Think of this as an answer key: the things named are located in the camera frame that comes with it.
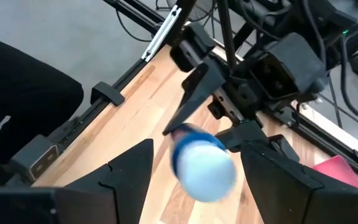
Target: black plastic part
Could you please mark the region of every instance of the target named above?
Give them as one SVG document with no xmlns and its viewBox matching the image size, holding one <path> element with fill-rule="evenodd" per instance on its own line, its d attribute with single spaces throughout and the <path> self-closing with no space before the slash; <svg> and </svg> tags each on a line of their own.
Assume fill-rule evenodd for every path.
<svg viewBox="0 0 358 224">
<path fill-rule="evenodd" d="M 114 194 L 63 188 L 0 188 L 0 223 L 118 224 Z"/>
<path fill-rule="evenodd" d="M 185 94 L 181 99 L 179 108 L 164 129 L 163 135 L 175 130 L 223 85 L 225 80 L 221 74 L 222 71 L 218 63 L 207 57 L 204 63 L 183 81 L 182 86 L 186 87 Z"/>
<path fill-rule="evenodd" d="M 100 185 L 114 191 L 119 223 L 139 223 L 152 176 L 154 147 L 145 139 L 108 163 Z"/>
<path fill-rule="evenodd" d="M 224 108 L 217 101 L 213 101 L 208 105 L 208 110 L 215 119 L 221 119 L 224 116 Z"/>
<path fill-rule="evenodd" d="M 257 142 L 242 145 L 241 161 L 264 223 L 358 223 L 357 188 Z"/>
<path fill-rule="evenodd" d="M 290 143 L 282 134 L 270 136 L 268 139 L 270 141 L 270 145 L 278 152 L 278 154 L 292 159 L 295 162 L 300 161 L 298 154 L 295 150 L 293 150 Z"/>
<path fill-rule="evenodd" d="M 26 181 L 34 182 L 59 157 L 57 144 L 38 135 L 11 159 L 10 165 Z"/>
<path fill-rule="evenodd" d="M 215 137 L 231 152 L 239 152 L 243 142 L 257 141 L 263 144 L 269 144 L 269 139 L 262 131 L 261 125 L 256 121 L 244 121 L 217 133 Z"/>
<path fill-rule="evenodd" d="M 335 25 L 331 28 L 346 30 L 358 23 L 358 5 L 355 0 L 310 1 L 310 8 L 321 21 Z"/>
<path fill-rule="evenodd" d="M 252 108 L 255 111 L 259 104 L 259 95 L 257 95 L 250 87 L 250 83 L 245 81 L 238 88 L 238 94 L 242 98 L 244 106 Z"/>
<path fill-rule="evenodd" d="M 264 112 L 271 118 L 288 125 L 294 132 L 319 147 L 320 150 L 327 155 L 331 157 L 340 155 L 345 158 L 353 171 L 358 175 L 358 157 L 354 153 L 354 150 L 320 128 L 317 124 L 314 124 L 302 114 L 299 114 L 298 125 L 293 125 L 295 124 L 296 111 L 292 106 L 284 107 L 281 113 L 272 112 L 270 110 L 264 110 Z"/>
<path fill-rule="evenodd" d="M 251 35 L 254 28 L 250 26 L 248 23 L 245 23 L 240 28 L 239 32 L 234 36 L 234 49 L 237 50 L 244 43 L 245 40 Z"/>
<path fill-rule="evenodd" d="M 105 82 L 99 82 L 92 88 L 91 104 L 93 104 L 99 98 L 108 100 L 115 106 L 119 106 L 125 101 L 124 96 L 122 96 L 119 91 Z"/>
<path fill-rule="evenodd" d="M 191 49 L 182 46 L 184 42 Z M 197 65 L 193 62 L 194 58 L 191 57 L 189 50 L 193 51 L 202 60 L 215 46 L 215 41 L 204 30 L 204 27 L 198 22 L 192 22 L 183 28 L 181 42 L 172 47 L 170 56 L 181 71 L 190 72 Z"/>
<path fill-rule="evenodd" d="M 32 182 L 26 181 L 19 173 L 14 174 L 6 181 L 6 187 L 31 187 Z"/>
<path fill-rule="evenodd" d="M 261 64 L 268 66 L 270 70 L 270 72 L 263 72 L 264 78 L 268 78 L 265 76 L 266 74 L 271 75 L 273 73 L 277 75 L 283 74 L 283 77 L 290 76 L 291 81 L 288 83 L 291 83 L 291 85 L 293 83 L 299 91 L 298 93 L 304 93 L 317 78 L 326 76 L 325 65 L 317 57 L 305 38 L 299 34 L 290 33 L 286 35 L 277 44 L 267 47 L 266 51 L 268 52 L 267 55 L 254 65 L 253 71 L 258 68 L 258 64 Z M 273 99 L 278 98 L 274 94 L 276 91 L 273 91 L 277 86 L 273 85 L 271 88 L 267 88 L 270 82 L 264 82 L 263 77 L 262 79 L 259 78 L 260 73 L 254 73 L 254 78 L 262 82 L 262 86 L 266 88 L 270 97 Z M 290 86 L 285 85 L 287 83 L 285 80 L 278 79 L 278 82 L 283 86 L 281 89 L 277 88 L 279 95 L 287 95 L 282 94 L 282 92 L 286 93 L 285 89 L 289 89 Z"/>
</svg>

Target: black metal frame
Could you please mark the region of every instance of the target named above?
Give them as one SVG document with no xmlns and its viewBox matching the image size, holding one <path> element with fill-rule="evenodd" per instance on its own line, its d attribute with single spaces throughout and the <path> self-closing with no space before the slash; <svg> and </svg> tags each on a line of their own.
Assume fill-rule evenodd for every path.
<svg viewBox="0 0 358 224">
<path fill-rule="evenodd" d="M 153 22 L 163 22 L 163 18 L 158 16 L 156 12 L 153 12 L 150 8 L 145 6 L 139 1 L 136 0 L 126 0 L 133 8 L 137 9 L 137 11 L 133 11 L 129 7 L 124 7 L 123 3 L 120 1 L 111 2 L 105 0 L 110 6 L 116 8 L 120 12 L 124 13 L 127 17 L 132 19 L 134 22 L 141 25 L 143 28 L 150 31 L 152 34 L 157 32 L 156 26 Z M 165 42 L 163 44 L 172 45 L 175 43 L 176 39 L 180 35 L 181 28 L 185 24 L 188 15 L 191 12 L 191 9 L 195 5 L 196 0 L 178 0 L 177 6 L 182 8 L 182 12 L 180 13 L 179 18 L 177 19 L 176 23 L 173 25 L 172 29 L 168 33 Z M 227 30 L 227 27 L 230 27 L 230 24 L 227 23 L 229 21 L 222 21 L 222 26 L 224 30 Z M 234 44 L 232 39 L 228 39 L 227 36 L 224 40 L 224 44 L 229 46 L 229 51 L 232 52 L 234 49 Z M 115 89 L 121 91 L 124 87 L 147 65 L 147 62 L 143 59 L 139 59 L 115 84 L 112 85 Z M 75 138 L 97 117 L 97 115 L 102 112 L 102 110 L 109 104 L 107 101 L 103 101 L 102 99 L 96 100 L 95 103 L 91 105 L 88 110 L 82 114 L 78 120 L 78 122 L 71 130 L 64 131 L 61 134 L 61 138 L 59 142 L 62 148 L 68 147 Z M 270 117 L 281 121 L 285 124 L 294 124 L 294 118 L 292 116 L 292 112 L 294 109 L 291 106 L 287 106 L 285 111 L 286 116 L 282 114 L 275 114 L 275 113 L 267 113 Z M 318 146 L 322 151 L 327 153 L 330 156 L 335 155 L 342 155 L 348 161 L 348 163 L 352 166 L 352 168 L 358 173 L 358 153 L 340 142 L 334 136 L 327 133 L 325 130 L 321 129 L 319 126 L 315 125 L 314 122 L 310 121 L 308 118 L 304 116 L 299 117 L 299 125 L 289 125 L 296 133 L 304 137 L 310 143 Z"/>
</svg>

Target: wooden floor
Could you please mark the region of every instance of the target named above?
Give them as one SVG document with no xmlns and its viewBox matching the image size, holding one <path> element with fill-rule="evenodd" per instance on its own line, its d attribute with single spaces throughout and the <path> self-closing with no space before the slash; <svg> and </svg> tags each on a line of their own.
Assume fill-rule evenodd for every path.
<svg viewBox="0 0 358 224">
<path fill-rule="evenodd" d="M 169 50 L 168 47 L 162 49 L 125 87 L 122 94 L 126 102 L 118 108 L 109 105 L 103 110 L 34 186 L 67 185 L 143 139 L 152 138 L 154 165 L 141 223 L 263 223 L 247 185 L 239 154 L 231 155 L 236 163 L 237 184 L 220 202 L 195 202 L 184 193 L 174 177 L 168 150 L 170 140 L 161 133 L 182 97 L 181 81 L 186 74 L 171 61 Z M 329 158 L 290 129 L 279 126 L 262 114 L 259 117 L 268 136 L 278 133 L 286 136 L 301 163 L 313 166 Z M 188 122 L 210 133 L 231 125 L 228 119 L 215 120 L 206 105 Z"/>
</svg>

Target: metal rod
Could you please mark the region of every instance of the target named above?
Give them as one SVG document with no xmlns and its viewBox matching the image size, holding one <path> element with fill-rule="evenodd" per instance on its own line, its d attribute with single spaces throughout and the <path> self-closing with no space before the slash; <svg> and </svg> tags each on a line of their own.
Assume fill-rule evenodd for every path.
<svg viewBox="0 0 358 224">
<path fill-rule="evenodd" d="M 229 4 L 226 0 L 217 0 L 219 20 L 221 21 L 223 44 L 226 50 L 227 65 L 231 71 L 236 65 L 236 50 L 234 49 L 233 36 L 229 15 Z"/>
</svg>

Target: black fabric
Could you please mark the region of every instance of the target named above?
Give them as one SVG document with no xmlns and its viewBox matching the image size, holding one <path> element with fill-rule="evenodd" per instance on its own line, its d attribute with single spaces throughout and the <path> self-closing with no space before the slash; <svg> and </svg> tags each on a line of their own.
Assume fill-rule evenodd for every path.
<svg viewBox="0 0 358 224">
<path fill-rule="evenodd" d="M 82 100 L 80 83 L 0 42 L 0 116 L 11 117 L 0 130 L 0 163 L 37 134 L 48 136 Z"/>
</svg>

